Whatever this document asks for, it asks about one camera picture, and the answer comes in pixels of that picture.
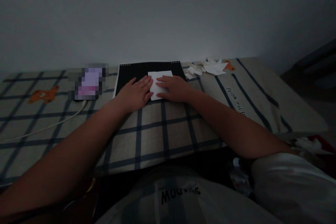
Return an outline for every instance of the forearm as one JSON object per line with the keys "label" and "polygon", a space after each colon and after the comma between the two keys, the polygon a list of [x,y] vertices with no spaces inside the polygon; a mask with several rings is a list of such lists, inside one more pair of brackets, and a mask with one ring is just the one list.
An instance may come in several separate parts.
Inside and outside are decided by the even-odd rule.
{"label": "forearm", "polygon": [[195,90],[188,103],[216,134],[242,157],[255,159],[277,152],[295,154],[264,127],[203,92]]}
{"label": "forearm", "polygon": [[54,203],[92,166],[126,112],[114,100],[54,147],[0,197],[0,215]]}

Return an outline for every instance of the shirt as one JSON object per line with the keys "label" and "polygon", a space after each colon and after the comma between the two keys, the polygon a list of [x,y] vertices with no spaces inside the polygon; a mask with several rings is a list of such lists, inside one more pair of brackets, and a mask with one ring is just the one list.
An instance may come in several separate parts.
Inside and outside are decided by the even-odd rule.
{"label": "shirt", "polygon": [[252,165],[257,203],[196,176],[150,182],[120,200],[101,223],[336,223],[336,180],[299,156]]}

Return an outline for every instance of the hand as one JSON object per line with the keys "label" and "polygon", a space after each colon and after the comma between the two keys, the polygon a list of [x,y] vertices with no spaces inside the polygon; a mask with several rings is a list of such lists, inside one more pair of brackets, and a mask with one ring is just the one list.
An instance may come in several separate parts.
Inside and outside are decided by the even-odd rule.
{"label": "hand", "polygon": [[156,96],[172,102],[188,102],[191,93],[195,91],[195,89],[180,76],[162,76],[161,78],[157,78],[157,80],[163,82],[157,83],[157,85],[162,88],[168,88],[170,93],[158,93]]}
{"label": "hand", "polygon": [[125,109],[126,113],[141,109],[153,95],[153,92],[148,93],[153,84],[151,76],[145,76],[138,82],[135,82],[135,80],[135,77],[130,80],[114,98]]}

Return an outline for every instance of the white wall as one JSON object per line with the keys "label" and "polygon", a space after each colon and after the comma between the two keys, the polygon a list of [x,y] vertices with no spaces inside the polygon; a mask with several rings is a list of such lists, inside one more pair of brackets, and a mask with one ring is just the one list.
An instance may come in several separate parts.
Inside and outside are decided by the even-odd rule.
{"label": "white wall", "polygon": [[336,38],[335,2],[0,0],[0,70],[255,56],[280,74]]}

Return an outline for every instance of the orange bear print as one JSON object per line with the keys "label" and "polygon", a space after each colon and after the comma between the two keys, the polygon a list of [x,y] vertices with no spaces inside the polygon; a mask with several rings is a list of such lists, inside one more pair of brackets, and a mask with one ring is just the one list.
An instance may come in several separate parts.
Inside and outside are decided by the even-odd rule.
{"label": "orange bear print", "polygon": [[55,95],[59,90],[59,86],[54,86],[51,90],[36,90],[30,97],[28,103],[36,102],[37,100],[44,100],[44,103],[52,102],[55,99]]}
{"label": "orange bear print", "polygon": [[230,61],[224,61],[224,63],[228,63],[228,64],[227,64],[226,67],[223,69],[223,71],[224,71],[225,69],[229,69],[230,71],[234,71],[234,70],[235,70],[235,68],[231,65]]}

